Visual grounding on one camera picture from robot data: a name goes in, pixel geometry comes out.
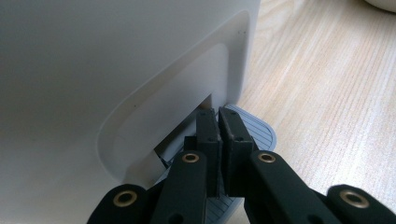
wood grain surface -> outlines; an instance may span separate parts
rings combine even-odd
[[[363,0],[263,0],[238,105],[276,131],[312,189],[348,184],[396,212],[396,14]],[[240,206],[228,223],[248,223]]]

white appliance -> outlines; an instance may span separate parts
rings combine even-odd
[[[259,0],[0,3],[0,223],[85,223],[197,106],[237,101]]]

